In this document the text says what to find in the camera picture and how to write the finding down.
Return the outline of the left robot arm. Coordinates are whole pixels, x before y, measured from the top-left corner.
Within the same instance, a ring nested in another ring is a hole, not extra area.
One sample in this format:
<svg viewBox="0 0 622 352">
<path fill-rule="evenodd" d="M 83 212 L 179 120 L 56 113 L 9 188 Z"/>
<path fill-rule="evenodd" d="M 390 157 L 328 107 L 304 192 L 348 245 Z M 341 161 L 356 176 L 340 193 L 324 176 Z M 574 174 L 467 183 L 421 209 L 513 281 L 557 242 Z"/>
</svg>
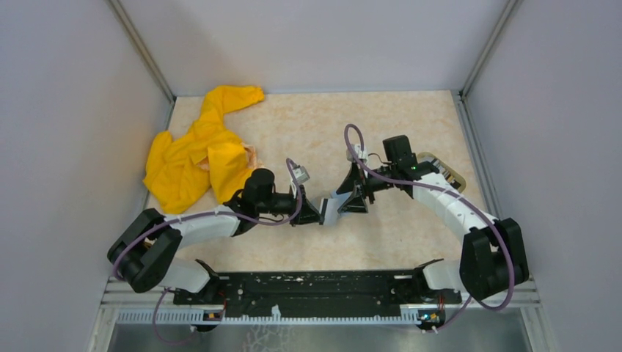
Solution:
<svg viewBox="0 0 622 352">
<path fill-rule="evenodd" d="M 321 223 L 323 216 L 303 187 L 309 179 L 307 170 L 294 164 L 289 172 L 287 193 L 276 192 L 274 173 L 260 168 L 229 201 L 213 210 L 177 216 L 154 208 L 143 210 L 108 250 L 113 274 L 136 293 L 173 287 L 189 291 L 204 304 L 215 301 L 220 293 L 217 273 L 201 260 L 178 259 L 178 250 L 214 238 L 243 235 L 257 225 Z"/>
</svg>

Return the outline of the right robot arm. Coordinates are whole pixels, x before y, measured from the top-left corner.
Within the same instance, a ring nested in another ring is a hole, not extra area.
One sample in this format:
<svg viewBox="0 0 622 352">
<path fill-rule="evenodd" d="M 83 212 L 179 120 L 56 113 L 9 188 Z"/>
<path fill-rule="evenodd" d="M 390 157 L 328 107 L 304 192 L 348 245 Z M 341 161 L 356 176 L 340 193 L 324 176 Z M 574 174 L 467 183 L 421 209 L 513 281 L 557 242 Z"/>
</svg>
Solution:
<svg viewBox="0 0 622 352">
<path fill-rule="evenodd" d="M 336 192 L 361 202 L 366 211 L 376 193 L 398 188 L 434 212 L 457 237 L 459 259 L 433 260 L 417 267 L 413 282 L 417 299 L 432 302 L 442 290 L 456 290 L 482 301 L 530 278 L 522 230 L 515 220 L 498 219 L 478 208 L 461 194 L 440 162 L 419 160 L 406 136 L 386 139 L 384 146 L 386 163 L 371 169 L 366 149 L 350 144 L 346 155 L 351 170 Z"/>
</svg>

